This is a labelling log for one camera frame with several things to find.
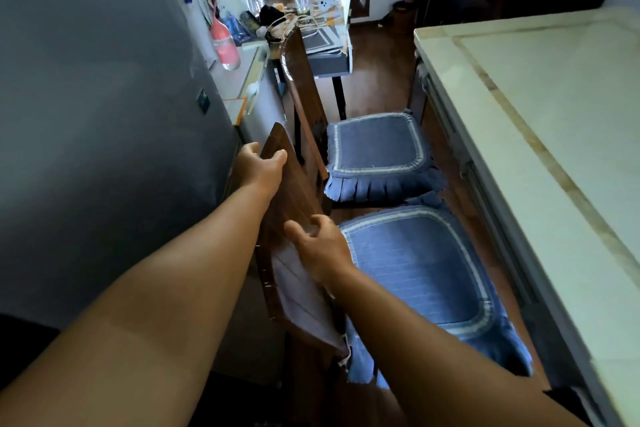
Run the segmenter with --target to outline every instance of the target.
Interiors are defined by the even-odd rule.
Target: refrigerator
[[[0,314],[62,329],[220,204],[239,138],[178,0],[0,6]]]

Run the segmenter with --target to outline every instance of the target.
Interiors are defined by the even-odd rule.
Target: blue seat cushion
[[[396,297],[516,375],[532,375],[531,355],[460,222],[435,192],[340,225],[356,266]],[[370,383],[374,363],[347,320],[348,379]],[[376,382],[388,388],[382,374]]]
[[[409,110],[331,123],[327,137],[333,201],[402,201],[447,184]]]

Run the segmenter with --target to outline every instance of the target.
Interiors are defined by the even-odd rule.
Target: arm
[[[282,178],[243,147],[241,187],[118,278],[2,394],[0,425],[187,425]]]
[[[358,270],[330,218],[315,236],[294,221],[285,233],[309,273],[348,314],[414,425],[584,424],[507,370],[431,324]]]

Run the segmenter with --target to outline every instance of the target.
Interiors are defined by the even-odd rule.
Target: white marble tabletop
[[[421,28],[415,44],[613,406],[640,425],[640,16]]]

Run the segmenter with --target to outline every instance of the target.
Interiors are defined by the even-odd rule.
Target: wooden chair backrest
[[[311,154],[314,156],[320,176],[328,179],[326,171],[326,127],[328,121],[324,114],[322,100],[309,65],[305,43],[300,28],[295,27],[280,47],[280,63],[291,91],[300,126],[305,132]]]
[[[296,248],[284,236],[285,221],[310,229],[311,215],[322,209],[284,128],[276,123],[260,155],[271,158],[280,149],[288,154],[282,183],[260,224],[255,249],[267,309],[290,334],[345,357],[348,351],[333,322],[329,297],[303,269]]]

